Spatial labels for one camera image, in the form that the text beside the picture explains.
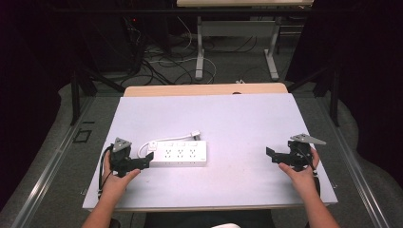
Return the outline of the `person's dark clothing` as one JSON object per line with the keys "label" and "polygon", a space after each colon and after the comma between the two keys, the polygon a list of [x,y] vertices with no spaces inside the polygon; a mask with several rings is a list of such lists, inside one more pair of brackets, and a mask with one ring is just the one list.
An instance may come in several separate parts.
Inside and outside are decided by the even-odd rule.
{"label": "person's dark clothing", "polygon": [[235,224],[237,228],[276,228],[269,209],[147,213],[144,228],[214,228]]}

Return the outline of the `black metal stand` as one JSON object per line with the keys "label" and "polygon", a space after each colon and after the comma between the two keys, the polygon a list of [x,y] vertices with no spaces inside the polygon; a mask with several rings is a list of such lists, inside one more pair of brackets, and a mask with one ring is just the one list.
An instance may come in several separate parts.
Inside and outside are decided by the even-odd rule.
{"label": "black metal stand", "polygon": [[72,71],[70,77],[71,85],[71,101],[72,101],[72,120],[71,125],[75,125],[81,116],[80,106],[80,91],[83,91],[87,96],[95,96],[98,92],[93,81],[101,82],[102,84],[123,93],[125,88],[107,79],[101,73],[90,69],[88,66],[81,65]]}
{"label": "black metal stand", "polygon": [[307,77],[287,86],[289,92],[293,92],[307,83],[317,80],[317,84],[313,89],[315,97],[324,97],[327,92],[330,92],[329,116],[335,126],[339,126],[338,122],[338,95],[339,95],[339,80],[341,68],[335,64],[327,64],[318,70],[309,74]]}

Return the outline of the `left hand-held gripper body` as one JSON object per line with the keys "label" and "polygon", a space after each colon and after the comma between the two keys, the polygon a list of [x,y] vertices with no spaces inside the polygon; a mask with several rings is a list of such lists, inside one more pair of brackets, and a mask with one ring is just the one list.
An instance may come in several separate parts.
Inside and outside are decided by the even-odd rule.
{"label": "left hand-held gripper body", "polygon": [[111,170],[115,171],[120,178],[124,177],[127,172],[142,168],[140,160],[129,157],[130,151],[131,142],[121,138],[115,139],[109,161]]}

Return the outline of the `white desk with metal legs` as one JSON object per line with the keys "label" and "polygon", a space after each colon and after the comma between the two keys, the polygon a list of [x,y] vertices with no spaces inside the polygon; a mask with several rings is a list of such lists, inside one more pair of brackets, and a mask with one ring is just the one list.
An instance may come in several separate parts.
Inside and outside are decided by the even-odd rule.
{"label": "white desk with metal legs", "polygon": [[[187,10],[304,10],[312,6],[315,0],[177,0],[177,6]],[[269,48],[264,56],[272,80],[278,80],[278,71],[273,53],[279,37],[281,16],[268,19],[240,20],[241,13],[235,19],[212,21],[197,17],[197,49],[195,78],[203,78],[204,37],[267,37],[270,39]]]}

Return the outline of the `aluminium floor rail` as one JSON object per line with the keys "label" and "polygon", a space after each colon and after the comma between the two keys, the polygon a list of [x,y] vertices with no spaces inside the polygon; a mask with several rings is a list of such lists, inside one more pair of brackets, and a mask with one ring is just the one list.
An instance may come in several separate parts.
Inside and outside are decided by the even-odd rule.
{"label": "aluminium floor rail", "polygon": [[[11,197],[12,215],[4,228],[80,228],[82,207],[97,162],[94,98],[83,101],[75,125],[63,105],[32,166]],[[86,143],[74,143],[79,129],[91,130]]]}
{"label": "aluminium floor rail", "polygon": [[391,228],[390,223],[383,214],[374,193],[366,181],[362,168],[358,163],[356,155],[353,150],[347,144],[346,139],[342,135],[339,127],[334,124],[334,121],[330,117],[330,111],[328,110],[327,102],[325,98],[317,98],[318,106],[324,115],[327,124],[332,129],[333,134],[336,137],[337,146],[340,152],[340,156],[343,159],[350,177],[352,178],[358,195],[360,196],[366,211],[374,225],[374,228]]}

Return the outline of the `black floor socket frame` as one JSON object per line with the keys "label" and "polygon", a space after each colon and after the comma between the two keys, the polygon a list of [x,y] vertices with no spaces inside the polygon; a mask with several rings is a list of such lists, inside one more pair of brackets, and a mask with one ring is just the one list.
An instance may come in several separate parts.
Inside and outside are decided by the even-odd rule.
{"label": "black floor socket frame", "polygon": [[80,128],[73,138],[74,143],[86,143],[89,140],[92,131]]}

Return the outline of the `light wooden table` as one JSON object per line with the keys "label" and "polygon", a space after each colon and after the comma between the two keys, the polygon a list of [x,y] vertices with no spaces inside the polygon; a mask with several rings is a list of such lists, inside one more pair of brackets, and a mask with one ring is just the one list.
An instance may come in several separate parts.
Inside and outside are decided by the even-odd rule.
{"label": "light wooden table", "polygon": [[145,85],[130,86],[125,90],[125,97],[156,96],[199,96],[199,95],[231,95],[287,93],[282,83],[260,84],[217,84],[217,85]]}

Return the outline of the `person's right hand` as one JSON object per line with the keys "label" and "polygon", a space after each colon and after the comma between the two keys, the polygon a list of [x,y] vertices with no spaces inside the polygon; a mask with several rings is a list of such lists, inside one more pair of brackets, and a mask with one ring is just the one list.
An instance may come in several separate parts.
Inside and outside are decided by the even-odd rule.
{"label": "person's right hand", "polygon": [[314,173],[316,172],[319,163],[319,155],[314,148],[311,149],[311,152],[313,154],[313,163],[312,165],[308,165],[302,171],[297,172],[284,163],[278,165],[279,169],[291,179],[293,186],[303,201],[310,201],[319,198],[314,181]]}

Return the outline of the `person's left hand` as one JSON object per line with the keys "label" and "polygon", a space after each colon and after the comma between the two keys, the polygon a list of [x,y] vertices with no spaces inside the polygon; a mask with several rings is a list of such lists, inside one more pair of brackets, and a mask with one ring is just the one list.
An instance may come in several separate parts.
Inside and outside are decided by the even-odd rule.
{"label": "person's left hand", "polygon": [[113,171],[110,168],[109,158],[110,152],[107,151],[104,160],[104,172],[101,180],[102,194],[100,196],[100,202],[114,207],[125,193],[127,186],[141,173],[141,171],[135,169],[122,178],[114,176]]}

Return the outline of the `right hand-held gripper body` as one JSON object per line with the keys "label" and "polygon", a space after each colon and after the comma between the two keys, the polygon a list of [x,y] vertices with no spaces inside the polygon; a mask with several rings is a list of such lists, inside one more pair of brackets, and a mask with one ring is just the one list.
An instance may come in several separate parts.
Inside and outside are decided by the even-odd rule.
{"label": "right hand-held gripper body", "polygon": [[279,162],[291,166],[297,172],[302,171],[313,163],[312,144],[325,145],[326,142],[304,133],[292,136],[288,142],[290,153],[283,155]]}

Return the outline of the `black computer cabinet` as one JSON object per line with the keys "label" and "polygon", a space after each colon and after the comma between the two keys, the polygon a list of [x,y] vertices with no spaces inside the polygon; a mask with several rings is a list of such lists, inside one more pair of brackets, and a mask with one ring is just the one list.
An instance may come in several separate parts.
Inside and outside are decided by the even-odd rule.
{"label": "black computer cabinet", "polygon": [[82,16],[78,25],[99,71],[134,74],[140,71],[144,37],[127,17]]}

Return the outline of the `dark curtain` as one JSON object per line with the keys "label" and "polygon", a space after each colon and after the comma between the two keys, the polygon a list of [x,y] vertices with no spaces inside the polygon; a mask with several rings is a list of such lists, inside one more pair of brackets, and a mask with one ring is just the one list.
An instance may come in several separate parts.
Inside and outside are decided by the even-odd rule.
{"label": "dark curtain", "polygon": [[314,0],[286,79],[339,61],[339,99],[358,125],[357,152],[403,188],[403,0]]}
{"label": "dark curtain", "polygon": [[53,0],[0,0],[0,210],[39,151],[73,69],[75,23]]}

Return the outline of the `white power strip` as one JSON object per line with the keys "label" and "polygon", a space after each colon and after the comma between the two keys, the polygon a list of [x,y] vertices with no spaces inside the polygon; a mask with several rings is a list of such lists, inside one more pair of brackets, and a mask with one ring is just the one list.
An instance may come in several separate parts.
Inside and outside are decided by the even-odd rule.
{"label": "white power strip", "polygon": [[151,142],[147,153],[153,153],[151,167],[202,167],[207,164],[206,141]]}

